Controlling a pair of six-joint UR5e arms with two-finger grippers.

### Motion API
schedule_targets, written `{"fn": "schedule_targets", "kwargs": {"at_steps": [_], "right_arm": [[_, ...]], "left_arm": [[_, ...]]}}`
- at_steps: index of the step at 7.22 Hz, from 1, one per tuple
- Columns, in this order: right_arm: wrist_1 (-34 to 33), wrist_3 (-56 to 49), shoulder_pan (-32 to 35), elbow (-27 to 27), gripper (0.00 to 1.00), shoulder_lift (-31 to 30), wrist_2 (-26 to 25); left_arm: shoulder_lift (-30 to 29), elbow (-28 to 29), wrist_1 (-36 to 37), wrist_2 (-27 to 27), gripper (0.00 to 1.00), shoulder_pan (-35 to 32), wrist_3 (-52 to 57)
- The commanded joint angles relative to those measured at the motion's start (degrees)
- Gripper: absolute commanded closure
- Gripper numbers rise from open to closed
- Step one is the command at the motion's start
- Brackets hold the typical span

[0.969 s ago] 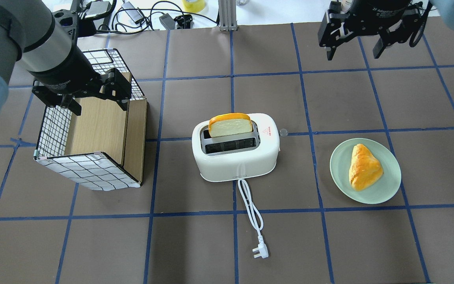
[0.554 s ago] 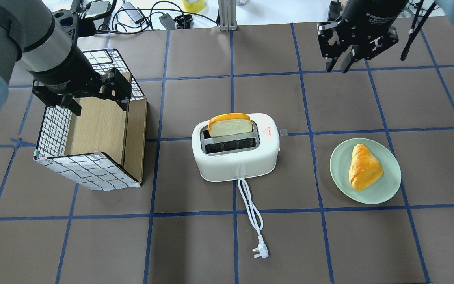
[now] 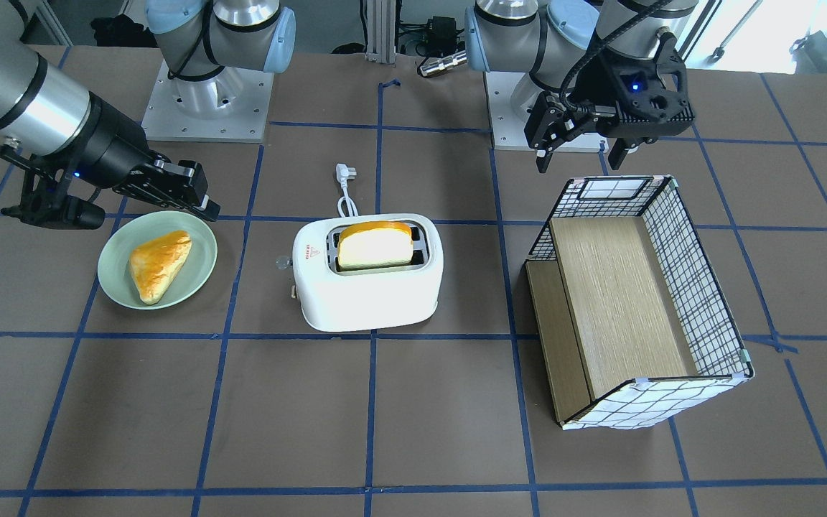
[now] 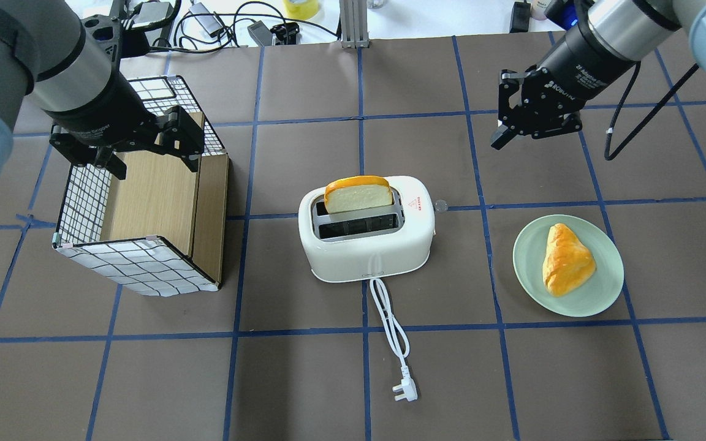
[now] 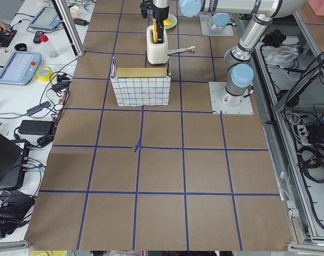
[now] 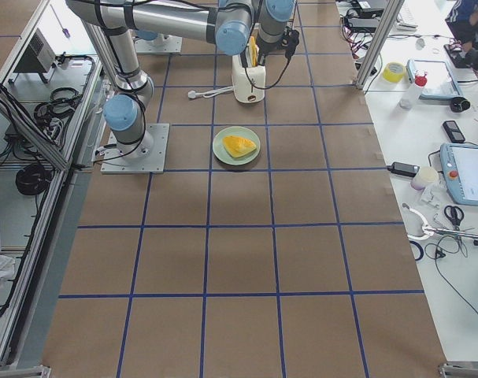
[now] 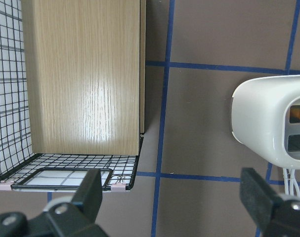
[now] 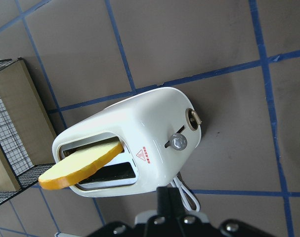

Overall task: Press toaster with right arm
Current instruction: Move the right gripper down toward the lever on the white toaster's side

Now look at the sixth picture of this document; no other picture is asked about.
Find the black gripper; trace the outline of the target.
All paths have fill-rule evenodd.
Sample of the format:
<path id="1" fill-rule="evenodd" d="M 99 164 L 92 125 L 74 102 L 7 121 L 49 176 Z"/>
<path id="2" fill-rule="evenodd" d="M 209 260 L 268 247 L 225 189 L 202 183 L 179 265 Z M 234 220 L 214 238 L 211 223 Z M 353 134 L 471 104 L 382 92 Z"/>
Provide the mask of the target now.
<path id="1" fill-rule="evenodd" d="M 286 26 L 283 33 L 281 46 L 286 54 L 294 54 L 299 45 L 299 31 Z"/>

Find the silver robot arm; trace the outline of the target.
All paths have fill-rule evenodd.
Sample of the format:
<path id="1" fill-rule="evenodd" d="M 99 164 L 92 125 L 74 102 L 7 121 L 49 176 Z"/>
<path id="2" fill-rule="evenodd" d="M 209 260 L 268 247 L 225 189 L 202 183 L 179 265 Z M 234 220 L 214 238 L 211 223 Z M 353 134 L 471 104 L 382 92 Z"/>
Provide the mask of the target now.
<path id="1" fill-rule="evenodd" d="M 213 44 L 228 56 L 253 48 L 258 65 L 275 50 L 290 59 L 299 33 L 287 23 L 293 1 L 221 1 L 200 6 L 187 1 L 69 1 L 67 6 L 84 23 L 99 28 L 113 55 L 119 95 L 107 103 L 106 123 L 117 140 L 121 158 L 133 161 L 149 153 L 143 113 L 154 85 L 141 69 L 132 31 L 169 34 Z"/>

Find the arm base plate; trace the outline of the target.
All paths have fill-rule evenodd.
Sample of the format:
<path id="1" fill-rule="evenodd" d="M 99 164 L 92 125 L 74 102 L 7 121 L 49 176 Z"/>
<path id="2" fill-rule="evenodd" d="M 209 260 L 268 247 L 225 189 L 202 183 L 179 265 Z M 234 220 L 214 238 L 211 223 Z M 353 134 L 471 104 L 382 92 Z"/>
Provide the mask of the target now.
<path id="1" fill-rule="evenodd" d="M 101 165 L 103 174 L 163 173 L 169 140 L 169 124 L 148 124 L 141 147 L 126 157 L 116 147 L 107 149 Z"/>
<path id="2" fill-rule="evenodd" d="M 134 38 L 137 54 L 180 54 L 183 39 L 174 35 L 158 35 L 156 39 Z"/>

